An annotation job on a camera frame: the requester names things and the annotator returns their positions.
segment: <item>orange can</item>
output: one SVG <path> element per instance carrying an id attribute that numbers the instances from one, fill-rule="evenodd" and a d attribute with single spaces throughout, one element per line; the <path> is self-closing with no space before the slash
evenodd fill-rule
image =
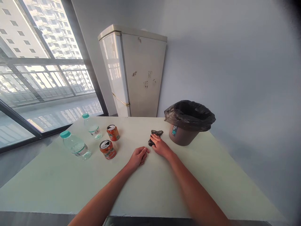
<path id="1" fill-rule="evenodd" d="M 99 145 L 99 149 L 106 159 L 112 159 L 116 155 L 116 150 L 114 149 L 112 142 L 109 140 L 102 141 Z"/>
<path id="2" fill-rule="evenodd" d="M 117 126 L 115 125 L 109 125 L 107 127 L 107 133 L 111 139 L 111 141 L 117 141 L 119 139 L 119 133 L 118 133 L 118 129 L 117 129 Z"/>

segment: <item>hand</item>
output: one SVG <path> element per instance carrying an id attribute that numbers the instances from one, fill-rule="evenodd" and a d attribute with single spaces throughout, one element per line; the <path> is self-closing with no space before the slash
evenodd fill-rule
<path id="1" fill-rule="evenodd" d="M 155 152 L 164 158 L 168 159 L 173 151 L 170 149 L 170 147 L 161 139 L 161 137 L 157 136 L 156 134 L 151 134 L 150 139 L 155 143 L 153 145 L 153 149 Z"/>
<path id="2" fill-rule="evenodd" d="M 150 151 L 144 146 L 136 148 L 126 166 L 130 170 L 135 171 L 138 168 L 138 166 L 144 164 L 145 159 L 147 157 L 147 153 L 149 152 Z"/>

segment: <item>trash can label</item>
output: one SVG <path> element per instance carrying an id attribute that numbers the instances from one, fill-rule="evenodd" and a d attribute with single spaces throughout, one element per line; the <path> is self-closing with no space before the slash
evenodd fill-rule
<path id="1" fill-rule="evenodd" d="M 172 128 L 172 134 L 173 134 L 174 137 L 176 136 L 177 130 L 178 130 L 178 127 L 177 126 L 173 126 L 173 128 Z"/>

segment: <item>forearm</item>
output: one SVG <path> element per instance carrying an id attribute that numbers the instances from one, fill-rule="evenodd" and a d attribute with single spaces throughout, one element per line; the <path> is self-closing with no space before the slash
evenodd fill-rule
<path id="1" fill-rule="evenodd" d="M 200 225 L 230 225 L 229 220 L 198 180 L 172 153 L 169 161 L 181 187 L 191 217 Z"/>
<path id="2" fill-rule="evenodd" d="M 88 204 L 75 216 L 69 226 L 99 226 L 109 215 L 123 185 L 133 170 L 125 166 Z"/>

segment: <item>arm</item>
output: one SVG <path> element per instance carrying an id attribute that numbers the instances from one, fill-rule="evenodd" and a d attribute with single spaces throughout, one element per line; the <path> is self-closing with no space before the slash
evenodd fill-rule
<path id="1" fill-rule="evenodd" d="M 149 150 L 146 147 L 136 148 L 126 166 L 83 207 L 69 226 L 102 225 L 123 185 L 138 166 L 144 164 L 147 153 Z"/>
<path id="2" fill-rule="evenodd" d="M 191 217 L 198 224 L 204 226 L 230 226 L 230 221 L 219 206 L 169 146 L 155 134 L 152 134 L 150 138 L 155 143 L 152 146 L 155 152 L 166 158 L 170 163 L 180 184 L 182 196 Z"/>

